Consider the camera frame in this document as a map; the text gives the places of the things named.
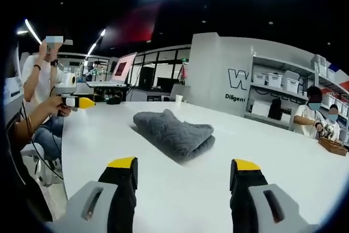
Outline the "person's left hand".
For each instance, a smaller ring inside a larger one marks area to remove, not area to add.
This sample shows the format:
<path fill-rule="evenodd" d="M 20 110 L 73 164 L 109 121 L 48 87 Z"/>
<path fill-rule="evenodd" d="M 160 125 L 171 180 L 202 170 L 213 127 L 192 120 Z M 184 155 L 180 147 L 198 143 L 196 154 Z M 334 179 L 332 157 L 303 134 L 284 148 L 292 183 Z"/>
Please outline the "person's left hand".
<path fill-rule="evenodd" d="M 54 95 L 49 97 L 48 100 L 49 112 L 52 115 L 61 114 L 63 117 L 67 117 L 71 113 L 71 108 L 63 104 L 62 97 Z"/>

